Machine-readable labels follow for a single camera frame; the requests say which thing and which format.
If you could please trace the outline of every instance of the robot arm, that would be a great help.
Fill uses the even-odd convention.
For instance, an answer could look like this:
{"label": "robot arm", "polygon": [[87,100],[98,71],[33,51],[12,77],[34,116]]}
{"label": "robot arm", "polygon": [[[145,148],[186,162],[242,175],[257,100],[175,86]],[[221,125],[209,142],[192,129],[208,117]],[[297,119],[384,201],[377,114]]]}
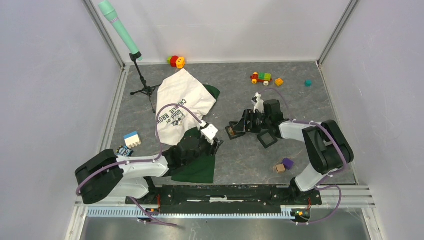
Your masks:
{"label": "robot arm", "polygon": [[[257,93],[252,102],[255,105],[254,109],[245,109],[241,120],[230,122],[225,128],[226,132],[230,140],[246,133],[257,133],[257,138],[264,148],[271,147],[278,139],[304,142],[310,163],[290,182],[292,197],[297,198],[310,193],[328,174],[343,167],[343,161],[336,147],[320,128],[284,118],[278,100],[263,101],[261,95]],[[337,123],[334,120],[327,120],[318,124],[335,140],[346,163],[351,163],[354,160],[354,153]]]}
{"label": "robot arm", "polygon": [[162,155],[127,157],[116,156],[107,149],[75,171],[78,184],[96,171],[115,164],[102,171],[80,189],[85,204],[94,204],[106,197],[134,197],[140,199],[155,189],[150,177],[168,177],[183,170],[202,154],[214,156],[223,144],[216,138],[218,130],[205,121],[200,124],[200,136],[183,138]]}

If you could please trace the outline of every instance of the red toy piece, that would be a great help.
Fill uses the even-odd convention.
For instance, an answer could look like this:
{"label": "red toy piece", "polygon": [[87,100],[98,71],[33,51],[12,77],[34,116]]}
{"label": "red toy piece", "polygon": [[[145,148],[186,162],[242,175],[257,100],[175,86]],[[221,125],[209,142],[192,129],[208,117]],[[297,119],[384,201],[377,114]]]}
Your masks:
{"label": "red toy piece", "polygon": [[177,67],[177,59],[178,56],[172,56],[169,63],[171,64],[171,67],[176,68]]}

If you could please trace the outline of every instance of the small toy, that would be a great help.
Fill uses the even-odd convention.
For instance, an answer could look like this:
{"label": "small toy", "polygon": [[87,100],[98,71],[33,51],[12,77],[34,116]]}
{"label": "small toy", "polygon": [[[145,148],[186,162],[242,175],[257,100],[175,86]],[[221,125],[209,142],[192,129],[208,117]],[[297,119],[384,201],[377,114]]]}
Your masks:
{"label": "small toy", "polygon": [[258,82],[263,83],[264,86],[268,86],[270,82],[273,81],[271,78],[271,73],[257,73],[254,72],[252,76],[250,76],[250,79],[252,79],[252,84],[257,84]]}
{"label": "small toy", "polygon": [[281,78],[277,78],[275,80],[275,85],[277,85],[277,87],[283,85],[284,81]]}
{"label": "small toy", "polygon": [[312,85],[312,81],[311,80],[308,79],[308,80],[305,81],[305,86],[306,87],[310,87],[311,85]]}
{"label": "small toy", "polygon": [[116,155],[120,155],[124,157],[131,157],[133,153],[134,151],[129,149],[127,146],[119,146],[119,149],[116,150]]}
{"label": "small toy", "polygon": [[288,170],[292,169],[293,165],[295,165],[295,162],[290,160],[289,158],[284,158],[281,163],[284,165],[285,169]]}
{"label": "small toy", "polygon": [[171,65],[173,68],[182,69],[184,65],[186,64],[186,59],[184,57],[178,57],[178,56],[169,56],[168,57],[168,64]]}
{"label": "small toy", "polygon": [[139,134],[136,131],[123,136],[123,139],[125,140],[125,145],[127,145],[130,149],[142,144]]}
{"label": "small toy", "polygon": [[286,168],[284,167],[284,164],[278,164],[275,166],[275,169],[277,170],[277,173],[284,173],[286,171]]}

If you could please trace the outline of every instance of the green cloth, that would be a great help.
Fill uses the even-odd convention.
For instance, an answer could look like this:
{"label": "green cloth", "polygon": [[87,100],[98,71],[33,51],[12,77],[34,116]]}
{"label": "green cloth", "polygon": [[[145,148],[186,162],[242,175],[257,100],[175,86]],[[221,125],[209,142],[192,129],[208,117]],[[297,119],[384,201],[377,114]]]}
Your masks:
{"label": "green cloth", "polygon": [[[203,85],[204,88],[213,96],[218,99],[220,91],[213,86]],[[194,127],[185,132],[185,137],[200,137],[200,131],[197,127]],[[184,167],[184,170],[172,175],[172,180],[176,182],[184,183],[196,183],[196,184],[213,184],[215,173],[215,156],[207,156],[206,154],[201,155],[196,160],[192,161],[189,165]]]}

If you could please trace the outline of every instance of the orange toy block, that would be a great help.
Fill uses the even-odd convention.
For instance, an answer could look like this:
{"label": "orange toy block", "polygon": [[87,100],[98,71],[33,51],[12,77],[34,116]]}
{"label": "orange toy block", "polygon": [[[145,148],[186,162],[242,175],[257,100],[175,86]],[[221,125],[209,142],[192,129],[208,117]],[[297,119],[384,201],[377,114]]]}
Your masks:
{"label": "orange toy block", "polygon": [[182,69],[184,67],[184,65],[186,64],[186,59],[182,56],[180,56],[177,60],[176,60],[176,68],[178,69]]}
{"label": "orange toy block", "polygon": [[284,81],[281,78],[277,78],[275,80],[275,85],[277,85],[278,87],[283,85]]}

